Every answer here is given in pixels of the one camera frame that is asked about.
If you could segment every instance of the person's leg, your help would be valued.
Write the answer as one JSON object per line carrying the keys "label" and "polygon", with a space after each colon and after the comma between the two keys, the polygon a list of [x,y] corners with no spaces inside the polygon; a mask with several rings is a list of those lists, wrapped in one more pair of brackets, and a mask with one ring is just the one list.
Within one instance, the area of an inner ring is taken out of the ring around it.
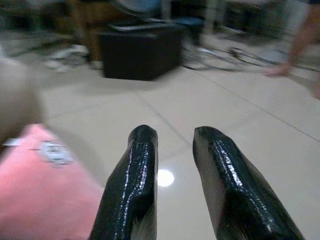
{"label": "person's leg", "polygon": [[265,72],[268,77],[284,76],[290,71],[300,54],[307,48],[308,45],[317,40],[320,31],[320,3],[310,4],[308,16],[303,25],[300,27],[289,52],[288,62],[280,66],[270,68]]}

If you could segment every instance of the pink towel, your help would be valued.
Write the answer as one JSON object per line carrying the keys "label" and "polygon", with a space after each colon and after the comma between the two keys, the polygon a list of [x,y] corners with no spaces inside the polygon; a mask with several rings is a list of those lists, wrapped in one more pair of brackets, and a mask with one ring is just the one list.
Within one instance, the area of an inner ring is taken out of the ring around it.
{"label": "pink towel", "polygon": [[1,240],[88,239],[103,188],[51,132],[29,125],[0,161]]}

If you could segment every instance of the black ottoman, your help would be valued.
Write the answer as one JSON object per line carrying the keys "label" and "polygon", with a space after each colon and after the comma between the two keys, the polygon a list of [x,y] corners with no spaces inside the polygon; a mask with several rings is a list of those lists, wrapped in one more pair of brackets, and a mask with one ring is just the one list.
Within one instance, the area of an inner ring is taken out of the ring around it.
{"label": "black ottoman", "polygon": [[181,63],[184,28],[98,34],[103,75],[112,79],[152,80]]}

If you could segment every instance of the shiny black plastic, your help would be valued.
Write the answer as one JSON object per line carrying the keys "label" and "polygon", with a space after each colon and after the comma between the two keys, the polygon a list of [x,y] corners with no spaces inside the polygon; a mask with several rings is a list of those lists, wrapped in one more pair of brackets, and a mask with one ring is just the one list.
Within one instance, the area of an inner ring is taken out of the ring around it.
{"label": "shiny black plastic", "polygon": [[155,240],[157,172],[157,133],[149,126],[138,126],[106,183],[89,239]]}
{"label": "shiny black plastic", "polygon": [[276,194],[234,141],[212,127],[194,132],[193,156],[218,240],[303,240]]}

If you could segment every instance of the label on cloth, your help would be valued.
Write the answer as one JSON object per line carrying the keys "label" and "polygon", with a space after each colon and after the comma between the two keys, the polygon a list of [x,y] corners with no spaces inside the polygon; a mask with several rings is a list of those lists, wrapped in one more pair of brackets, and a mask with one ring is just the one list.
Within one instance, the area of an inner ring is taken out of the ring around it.
{"label": "label on cloth", "polygon": [[20,145],[21,141],[22,141],[21,138],[9,138],[2,145],[6,147],[16,147]]}
{"label": "label on cloth", "polygon": [[43,141],[40,144],[40,148],[37,150],[49,163],[60,166],[73,162],[69,151],[58,142]]}

